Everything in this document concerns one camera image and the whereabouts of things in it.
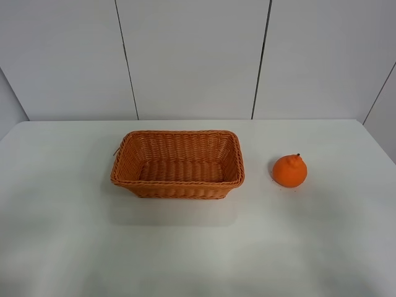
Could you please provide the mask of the orange with stem bump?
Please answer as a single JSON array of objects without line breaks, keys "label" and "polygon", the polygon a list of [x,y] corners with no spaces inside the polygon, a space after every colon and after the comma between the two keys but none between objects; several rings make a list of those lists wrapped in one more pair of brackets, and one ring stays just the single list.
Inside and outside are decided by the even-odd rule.
[{"label": "orange with stem bump", "polygon": [[272,168],[273,180],[287,188],[294,188],[303,184],[307,175],[307,165],[299,153],[279,158]]}]

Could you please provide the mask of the orange woven wicker basket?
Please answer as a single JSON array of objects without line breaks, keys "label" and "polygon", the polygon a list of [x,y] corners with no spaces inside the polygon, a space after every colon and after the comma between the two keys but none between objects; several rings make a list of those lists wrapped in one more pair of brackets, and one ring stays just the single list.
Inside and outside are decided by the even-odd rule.
[{"label": "orange woven wicker basket", "polygon": [[111,171],[141,198],[223,199],[244,178],[238,137],[225,130],[130,132]]}]

